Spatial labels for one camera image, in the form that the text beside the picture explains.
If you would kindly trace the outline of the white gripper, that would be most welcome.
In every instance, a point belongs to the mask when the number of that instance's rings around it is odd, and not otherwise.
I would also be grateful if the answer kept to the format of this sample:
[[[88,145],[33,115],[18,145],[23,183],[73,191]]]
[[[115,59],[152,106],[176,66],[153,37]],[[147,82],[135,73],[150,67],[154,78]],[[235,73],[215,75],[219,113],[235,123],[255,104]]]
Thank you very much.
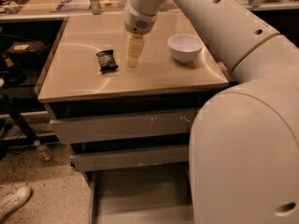
[[[143,35],[152,30],[157,21],[157,16],[157,6],[142,5],[141,7],[134,7],[131,2],[126,3],[123,21],[126,30],[131,33],[127,39],[126,66],[128,71],[136,69],[145,44]]]

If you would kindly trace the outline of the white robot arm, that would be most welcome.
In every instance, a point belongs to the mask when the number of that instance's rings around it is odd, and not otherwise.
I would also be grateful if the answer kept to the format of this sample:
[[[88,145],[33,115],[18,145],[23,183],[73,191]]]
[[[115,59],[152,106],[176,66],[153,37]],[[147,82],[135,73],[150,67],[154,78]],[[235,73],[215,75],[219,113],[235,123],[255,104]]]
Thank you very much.
[[[128,0],[126,29],[163,1]],[[298,48],[234,0],[173,1],[236,83],[192,124],[194,224],[299,224]]]

